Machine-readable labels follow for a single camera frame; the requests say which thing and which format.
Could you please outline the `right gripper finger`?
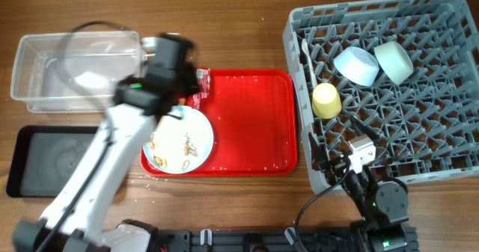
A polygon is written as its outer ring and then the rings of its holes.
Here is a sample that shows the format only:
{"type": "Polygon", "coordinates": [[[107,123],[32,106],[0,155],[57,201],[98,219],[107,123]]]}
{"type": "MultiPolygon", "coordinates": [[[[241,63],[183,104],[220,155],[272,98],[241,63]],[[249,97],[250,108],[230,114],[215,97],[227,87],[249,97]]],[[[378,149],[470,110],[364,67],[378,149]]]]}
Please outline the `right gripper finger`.
{"type": "Polygon", "coordinates": [[[311,132],[308,133],[308,139],[311,148],[311,168],[313,170],[320,170],[321,169],[321,149],[317,143],[316,138],[313,136],[311,132]]]}
{"type": "Polygon", "coordinates": [[[351,123],[351,128],[355,132],[357,136],[366,135],[371,139],[373,142],[377,142],[380,139],[380,136],[375,133],[371,128],[367,127],[363,124],[360,120],[356,119],[353,115],[349,116],[349,120],[351,123]]]}

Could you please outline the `yellow plastic cup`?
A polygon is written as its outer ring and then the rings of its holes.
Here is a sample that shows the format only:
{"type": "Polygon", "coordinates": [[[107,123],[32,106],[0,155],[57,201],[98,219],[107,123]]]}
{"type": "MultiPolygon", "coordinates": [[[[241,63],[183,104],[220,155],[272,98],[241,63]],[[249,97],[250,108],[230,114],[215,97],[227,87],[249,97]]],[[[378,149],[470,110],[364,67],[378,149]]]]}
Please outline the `yellow plastic cup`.
{"type": "Polygon", "coordinates": [[[318,84],[312,94],[313,113],[321,119],[336,117],[341,109],[341,99],[336,87],[330,83],[318,84]]]}

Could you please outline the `light blue bowl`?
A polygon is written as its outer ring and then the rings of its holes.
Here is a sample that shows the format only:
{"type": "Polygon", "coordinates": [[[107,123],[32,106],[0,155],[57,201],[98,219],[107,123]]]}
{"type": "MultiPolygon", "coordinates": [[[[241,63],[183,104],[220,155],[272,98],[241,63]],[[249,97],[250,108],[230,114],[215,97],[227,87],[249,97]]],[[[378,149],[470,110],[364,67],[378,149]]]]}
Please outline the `light blue bowl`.
{"type": "Polygon", "coordinates": [[[342,51],[334,60],[337,71],[361,86],[371,86],[379,72],[379,63],[372,54],[355,46],[342,51]]]}

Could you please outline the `green bowl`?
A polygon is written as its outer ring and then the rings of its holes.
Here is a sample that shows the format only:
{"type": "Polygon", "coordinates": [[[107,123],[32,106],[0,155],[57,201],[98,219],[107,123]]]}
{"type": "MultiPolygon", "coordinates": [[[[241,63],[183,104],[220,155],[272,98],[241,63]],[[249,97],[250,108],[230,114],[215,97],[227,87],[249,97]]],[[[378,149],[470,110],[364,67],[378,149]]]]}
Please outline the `green bowl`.
{"type": "Polygon", "coordinates": [[[413,64],[406,50],[397,42],[390,41],[373,49],[383,72],[395,84],[402,84],[413,71],[413,64]]]}

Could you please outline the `white plastic spoon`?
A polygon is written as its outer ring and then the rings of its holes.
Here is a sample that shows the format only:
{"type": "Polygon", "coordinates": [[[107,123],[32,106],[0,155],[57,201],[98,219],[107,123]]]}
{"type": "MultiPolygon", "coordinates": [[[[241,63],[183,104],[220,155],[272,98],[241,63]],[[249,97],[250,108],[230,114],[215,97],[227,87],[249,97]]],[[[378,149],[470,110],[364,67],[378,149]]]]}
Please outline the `white plastic spoon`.
{"type": "Polygon", "coordinates": [[[306,61],[307,61],[307,64],[308,64],[308,69],[309,69],[310,80],[311,80],[311,86],[314,89],[317,86],[317,78],[316,78],[316,75],[315,75],[315,72],[314,72],[314,66],[312,64],[311,55],[310,55],[310,52],[309,52],[309,49],[308,49],[308,42],[307,42],[306,39],[302,39],[301,48],[302,48],[302,51],[303,51],[303,53],[305,54],[305,57],[306,57],[306,61]]]}

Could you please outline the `light blue plate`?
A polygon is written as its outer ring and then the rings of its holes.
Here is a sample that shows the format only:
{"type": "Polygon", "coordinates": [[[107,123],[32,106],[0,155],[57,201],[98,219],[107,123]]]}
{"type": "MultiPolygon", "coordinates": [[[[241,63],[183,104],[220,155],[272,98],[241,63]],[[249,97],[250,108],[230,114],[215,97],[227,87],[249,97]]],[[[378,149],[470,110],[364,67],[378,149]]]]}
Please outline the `light blue plate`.
{"type": "Polygon", "coordinates": [[[155,170],[185,174],[202,166],[213,149],[213,127],[199,110],[174,106],[163,116],[143,153],[155,170]]]}

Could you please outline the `red snack wrapper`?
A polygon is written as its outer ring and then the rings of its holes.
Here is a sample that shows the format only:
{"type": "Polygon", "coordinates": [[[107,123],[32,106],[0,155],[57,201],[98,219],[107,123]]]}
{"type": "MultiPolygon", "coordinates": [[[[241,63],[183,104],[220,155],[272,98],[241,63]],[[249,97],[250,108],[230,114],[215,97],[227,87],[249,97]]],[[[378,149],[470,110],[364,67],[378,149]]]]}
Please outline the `red snack wrapper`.
{"type": "Polygon", "coordinates": [[[196,76],[198,79],[198,84],[200,91],[192,96],[191,107],[194,109],[199,109],[201,101],[206,99],[210,91],[210,68],[198,68],[196,69],[196,76]]]}

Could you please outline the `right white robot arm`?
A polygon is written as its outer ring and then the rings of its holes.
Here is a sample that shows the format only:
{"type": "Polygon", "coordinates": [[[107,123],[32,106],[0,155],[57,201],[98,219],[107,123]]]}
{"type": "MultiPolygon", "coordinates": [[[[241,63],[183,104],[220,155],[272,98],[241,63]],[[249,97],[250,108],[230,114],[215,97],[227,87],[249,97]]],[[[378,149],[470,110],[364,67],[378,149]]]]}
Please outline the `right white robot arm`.
{"type": "Polygon", "coordinates": [[[369,165],[376,162],[378,134],[354,116],[349,116],[356,137],[348,142],[349,151],[327,159],[317,145],[311,146],[313,169],[329,172],[339,180],[308,201],[312,204],[341,186],[356,205],[361,220],[350,225],[352,240],[360,251],[394,251],[408,245],[403,223],[409,220],[408,189],[404,182],[389,178],[377,180],[369,165]]]}

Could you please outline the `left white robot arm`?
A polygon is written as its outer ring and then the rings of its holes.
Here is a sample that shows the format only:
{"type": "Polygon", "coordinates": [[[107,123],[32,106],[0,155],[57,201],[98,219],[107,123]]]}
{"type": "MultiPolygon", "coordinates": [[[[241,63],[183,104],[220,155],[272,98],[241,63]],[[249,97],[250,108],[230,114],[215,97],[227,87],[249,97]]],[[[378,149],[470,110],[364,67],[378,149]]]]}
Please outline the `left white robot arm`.
{"type": "Polygon", "coordinates": [[[160,34],[142,77],[127,76],[67,184],[36,222],[21,220],[16,251],[147,251],[152,232],[138,226],[104,231],[106,213],[132,160],[178,99],[199,92],[186,38],[160,34]]]}

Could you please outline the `grey dishwasher rack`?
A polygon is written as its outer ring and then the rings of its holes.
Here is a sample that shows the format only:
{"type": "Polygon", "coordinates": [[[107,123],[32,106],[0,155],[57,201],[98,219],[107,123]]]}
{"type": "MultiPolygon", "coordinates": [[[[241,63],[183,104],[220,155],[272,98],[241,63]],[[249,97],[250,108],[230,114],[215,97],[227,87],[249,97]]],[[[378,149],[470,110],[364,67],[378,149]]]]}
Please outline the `grey dishwasher rack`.
{"type": "Polygon", "coordinates": [[[331,173],[311,168],[308,133],[327,159],[349,151],[356,137],[353,115],[380,136],[378,160],[370,164],[382,178],[406,183],[456,179],[478,174],[478,27],[466,0],[368,0],[299,7],[282,35],[288,72],[300,117],[300,138],[311,189],[335,183],[331,173]],[[317,85],[333,84],[342,109],[331,119],[312,110],[308,42],[317,85]],[[333,60],[350,46],[375,57],[373,49],[399,43],[414,71],[393,83],[379,65],[371,86],[341,75],[333,60]]]}

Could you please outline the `red plastic serving tray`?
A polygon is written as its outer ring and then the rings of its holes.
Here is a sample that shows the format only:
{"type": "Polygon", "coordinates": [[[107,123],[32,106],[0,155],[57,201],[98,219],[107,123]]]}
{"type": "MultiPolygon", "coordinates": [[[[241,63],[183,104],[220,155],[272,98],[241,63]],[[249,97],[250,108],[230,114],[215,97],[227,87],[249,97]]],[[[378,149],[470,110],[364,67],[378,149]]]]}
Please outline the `red plastic serving tray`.
{"type": "Polygon", "coordinates": [[[213,150],[187,177],[286,175],[298,161],[293,82],[280,69],[199,69],[210,89],[199,110],[213,150]]]}

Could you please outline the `clear plastic storage bin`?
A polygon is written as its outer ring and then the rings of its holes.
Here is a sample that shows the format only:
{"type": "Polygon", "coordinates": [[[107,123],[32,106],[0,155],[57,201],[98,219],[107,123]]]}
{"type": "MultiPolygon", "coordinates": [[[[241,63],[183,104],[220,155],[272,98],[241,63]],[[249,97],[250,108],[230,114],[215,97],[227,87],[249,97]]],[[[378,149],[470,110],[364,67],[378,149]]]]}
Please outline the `clear plastic storage bin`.
{"type": "Polygon", "coordinates": [[[112,104],[116,84],[140,76],[144,60],[134,31],[72,35],[30,34],[21,38],[10,95],[34,113],[101,112],[112,104]]]}

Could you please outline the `black rectangular tray bin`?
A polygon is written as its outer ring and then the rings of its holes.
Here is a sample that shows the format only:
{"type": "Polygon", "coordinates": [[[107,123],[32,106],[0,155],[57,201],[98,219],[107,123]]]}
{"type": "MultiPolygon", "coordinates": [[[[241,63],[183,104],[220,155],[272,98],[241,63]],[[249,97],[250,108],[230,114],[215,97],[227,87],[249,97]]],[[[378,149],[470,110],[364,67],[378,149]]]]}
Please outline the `black rectangular tray bin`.
{"type": "Polygon", "coordinates": [[[9,197],[56,197],[93,140],[96,126],[24,126],[8,175],[9,197]]]}

